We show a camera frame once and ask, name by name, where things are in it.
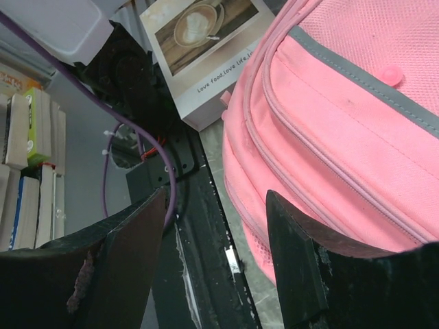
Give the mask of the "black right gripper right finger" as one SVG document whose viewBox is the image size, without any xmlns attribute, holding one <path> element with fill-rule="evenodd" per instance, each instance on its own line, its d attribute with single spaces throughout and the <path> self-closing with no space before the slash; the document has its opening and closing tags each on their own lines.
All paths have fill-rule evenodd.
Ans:
<svg viewBox="0 0 439 329">
<path fill-rule="evenodd" d="M 286 328 L 437 328 L 438 244 L 393 253 L 351 239 L 266 195 Z"/>
</svg>

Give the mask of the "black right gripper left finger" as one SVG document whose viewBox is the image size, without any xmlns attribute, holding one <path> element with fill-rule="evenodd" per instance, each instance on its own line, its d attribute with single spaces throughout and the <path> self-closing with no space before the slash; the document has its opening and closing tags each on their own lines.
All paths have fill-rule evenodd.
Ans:
<svg viewBox="0 0 439 329">
<path fill-rule="evenodd" d="M 1 254 L 2 328 L 139 328 L 166 192 L 36 249 Z"/>
</svg>

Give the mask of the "pink student backpack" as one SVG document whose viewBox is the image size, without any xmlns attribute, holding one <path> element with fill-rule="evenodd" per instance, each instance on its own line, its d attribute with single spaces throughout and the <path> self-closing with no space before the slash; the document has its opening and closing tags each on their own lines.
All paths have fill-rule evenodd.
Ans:
<svg viewBox="0 0 439 329">
<path fill-rule="evenodd" d="M 438 2 L 287 1 L 224 113 L 224 182 L 275 278 L 276 191 L 362 243 L 438 240 Z"/>
</svg>

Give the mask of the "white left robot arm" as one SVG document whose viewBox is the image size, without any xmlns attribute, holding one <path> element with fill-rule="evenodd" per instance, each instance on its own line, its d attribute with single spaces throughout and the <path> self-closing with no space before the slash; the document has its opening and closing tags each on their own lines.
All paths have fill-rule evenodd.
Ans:
<svg viewBox="0 0 439 329">
<path fill-rule="evenodd" d="M 151 135 L 172 125 L 152 53 L 93 1 L 2 1 L 1 24 L 116 120 Z"/>
</svg>

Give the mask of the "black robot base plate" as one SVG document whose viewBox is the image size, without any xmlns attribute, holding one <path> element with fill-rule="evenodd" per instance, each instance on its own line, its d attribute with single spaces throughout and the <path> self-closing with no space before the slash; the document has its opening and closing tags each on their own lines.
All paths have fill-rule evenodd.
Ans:
<svg viewBox="0 0 439 329">
<path fill-rule="evenodd" d="M 167 135 L 177 204 L 165 230 L 144 328 L 260 328 L 199 134 Z"/>
</svg>

